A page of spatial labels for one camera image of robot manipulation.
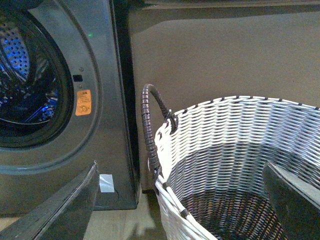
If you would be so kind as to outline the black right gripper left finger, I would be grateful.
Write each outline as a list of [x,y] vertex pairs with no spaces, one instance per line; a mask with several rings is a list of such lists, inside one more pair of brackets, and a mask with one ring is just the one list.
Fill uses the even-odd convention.
[[82,240],[99,188],[96,162],[45,202],[0,231],[2,240]]

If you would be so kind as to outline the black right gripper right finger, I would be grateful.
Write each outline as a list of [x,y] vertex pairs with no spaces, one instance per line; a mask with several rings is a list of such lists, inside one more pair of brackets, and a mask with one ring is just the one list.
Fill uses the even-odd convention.
[[267,196],[289,240],[320,238],[320,190],[267,162],[262,171]]

